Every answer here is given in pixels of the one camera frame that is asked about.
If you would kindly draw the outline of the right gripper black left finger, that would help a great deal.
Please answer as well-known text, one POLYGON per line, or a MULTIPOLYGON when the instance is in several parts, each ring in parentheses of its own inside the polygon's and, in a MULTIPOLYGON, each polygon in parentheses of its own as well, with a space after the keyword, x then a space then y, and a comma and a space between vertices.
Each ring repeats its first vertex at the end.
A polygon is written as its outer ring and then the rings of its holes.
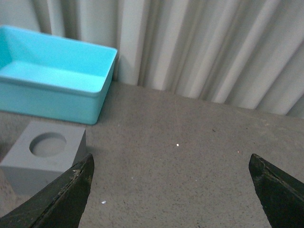
POLYGON ((77 228, 86 208, 94 175, 92 154, 1 217, 2 228, 77 228))

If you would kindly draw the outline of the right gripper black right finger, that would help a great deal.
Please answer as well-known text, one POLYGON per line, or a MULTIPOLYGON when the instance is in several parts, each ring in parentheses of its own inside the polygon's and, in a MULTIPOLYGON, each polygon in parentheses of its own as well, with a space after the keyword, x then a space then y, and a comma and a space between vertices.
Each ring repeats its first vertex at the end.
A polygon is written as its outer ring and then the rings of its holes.
POLYGON ((304 226, 304 184, 257 154, 249 172, 268 222, 273 228, 304 226))

